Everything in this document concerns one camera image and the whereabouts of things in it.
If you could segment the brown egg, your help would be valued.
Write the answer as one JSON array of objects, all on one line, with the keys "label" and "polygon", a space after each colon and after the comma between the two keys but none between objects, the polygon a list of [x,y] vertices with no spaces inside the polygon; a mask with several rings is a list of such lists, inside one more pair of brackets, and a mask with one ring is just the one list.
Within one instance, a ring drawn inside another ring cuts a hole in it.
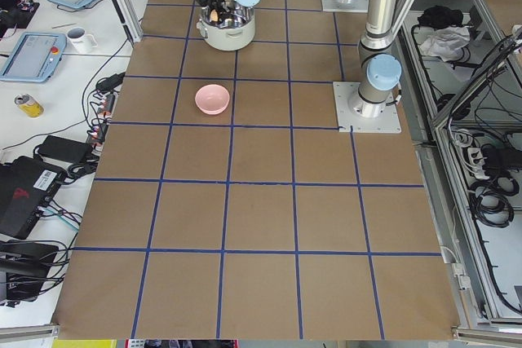
[{"label": "brown egg", "polygon": [[216,10],[210,12],[210,21],[217,22],[219,20],[219,13]]}]

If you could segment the white crumpled cloth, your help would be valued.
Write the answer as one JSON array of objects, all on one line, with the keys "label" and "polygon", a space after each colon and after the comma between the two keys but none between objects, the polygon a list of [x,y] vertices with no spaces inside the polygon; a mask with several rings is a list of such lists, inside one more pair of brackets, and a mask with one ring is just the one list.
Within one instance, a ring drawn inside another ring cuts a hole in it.
[{"label": "white crumpled cloth", "polygon": [[448,27],[429,34],[419,50],[421,55],[439,57],[445,62],[454,61],[461,58],[463,48],[470,40],[467,27]]}]

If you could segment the white mug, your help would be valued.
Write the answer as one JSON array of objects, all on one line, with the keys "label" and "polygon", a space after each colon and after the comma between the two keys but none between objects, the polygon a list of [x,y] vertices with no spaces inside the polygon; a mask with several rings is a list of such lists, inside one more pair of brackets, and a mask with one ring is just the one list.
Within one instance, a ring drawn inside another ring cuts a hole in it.
[{"label": "white mug", "polygon": [[86,55],[98,47],[98,42],[93,34],[88,33],[82,27],[70,29],[66,33],[67,39],[79,54]]}]

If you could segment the yellow drink can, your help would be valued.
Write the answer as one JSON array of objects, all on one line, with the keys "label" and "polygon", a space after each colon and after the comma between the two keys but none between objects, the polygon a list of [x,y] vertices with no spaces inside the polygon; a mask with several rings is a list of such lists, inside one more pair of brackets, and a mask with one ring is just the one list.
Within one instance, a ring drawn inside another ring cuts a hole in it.
[{"label": "yellow drink can", "polygon": [[44,113],[44,107],[31,95],[22,94],[14,98],[16,106],[28,117],[40,117]]}]

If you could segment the white cooking pot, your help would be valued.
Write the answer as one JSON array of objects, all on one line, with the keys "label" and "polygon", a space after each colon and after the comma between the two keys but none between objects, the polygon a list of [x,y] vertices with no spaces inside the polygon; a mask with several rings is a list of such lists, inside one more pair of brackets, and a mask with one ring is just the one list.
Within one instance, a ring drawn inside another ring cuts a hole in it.
[{"label": "white cooking pot", "polygon": [[[222,25],[224,2],[235,2],[235,24]],[[236,0],[224,0],[219,8],[211,8],[219,13],[219,20],[202,20],[201,13],[197,29],[205,41],[220,51],[236,51],[249,45],[255,35],[255,15],[253,7],[244,7]]]}]

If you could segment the near teach pendant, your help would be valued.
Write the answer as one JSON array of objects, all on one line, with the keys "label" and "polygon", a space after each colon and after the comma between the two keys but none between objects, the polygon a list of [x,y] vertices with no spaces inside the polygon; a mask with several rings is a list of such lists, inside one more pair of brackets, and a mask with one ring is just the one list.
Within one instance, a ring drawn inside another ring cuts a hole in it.
[{"label": "near teach pendant", "polygon": [[1,80],[45,82],[59,65],[66,46],[63,33],[23,33],[2,66]]}]

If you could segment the pink bowl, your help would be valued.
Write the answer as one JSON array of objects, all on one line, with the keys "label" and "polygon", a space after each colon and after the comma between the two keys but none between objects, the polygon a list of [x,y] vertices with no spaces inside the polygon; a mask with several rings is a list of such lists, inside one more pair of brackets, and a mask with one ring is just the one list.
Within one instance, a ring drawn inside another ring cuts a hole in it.
[{"label": "pink bowl", "polygon": [[218,115],[228,107],[230,94],[224,86],[209,84],[197,91],[194,100],[203,113]]}]

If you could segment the power strip with plugs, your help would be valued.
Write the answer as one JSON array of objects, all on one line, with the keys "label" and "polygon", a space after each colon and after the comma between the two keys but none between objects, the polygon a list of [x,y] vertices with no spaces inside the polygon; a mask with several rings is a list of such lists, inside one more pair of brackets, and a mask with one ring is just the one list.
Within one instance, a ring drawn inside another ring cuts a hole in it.
[{"label": "power strip with plugs", "polygon": [[117,102],[118,93],[94,93],[94,99],[89,102],[94,111],[94,117],[90,120],[90,129],[87,131],[86,142],[94,148],[101,147],[106,139],[108,127],[113,117],[113,109]]}]

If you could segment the black cloth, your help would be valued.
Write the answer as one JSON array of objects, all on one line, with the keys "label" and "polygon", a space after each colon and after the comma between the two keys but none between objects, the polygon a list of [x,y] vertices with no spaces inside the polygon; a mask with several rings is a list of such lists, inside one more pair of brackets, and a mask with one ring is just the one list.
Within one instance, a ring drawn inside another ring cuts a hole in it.
[{"label": "black cloth", "polygon": [[429,7],[418,17],[420,26],[433,29],[446,29],[451,26],[461,27],[462,22],[463,13],[460,10],[453,10],[444,6]]}]

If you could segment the black power adapter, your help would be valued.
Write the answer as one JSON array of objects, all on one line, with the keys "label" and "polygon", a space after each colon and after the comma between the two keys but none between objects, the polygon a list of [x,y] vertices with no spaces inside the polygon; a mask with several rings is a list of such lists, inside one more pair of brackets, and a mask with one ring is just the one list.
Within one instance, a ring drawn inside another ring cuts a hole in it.
[{"label": "black power adapter", "polygon": [[42,160],[50,158],[68,163],[83,163],[92,154],[93,146],[89,143],[48,135],[33,150],[33,157]]}]

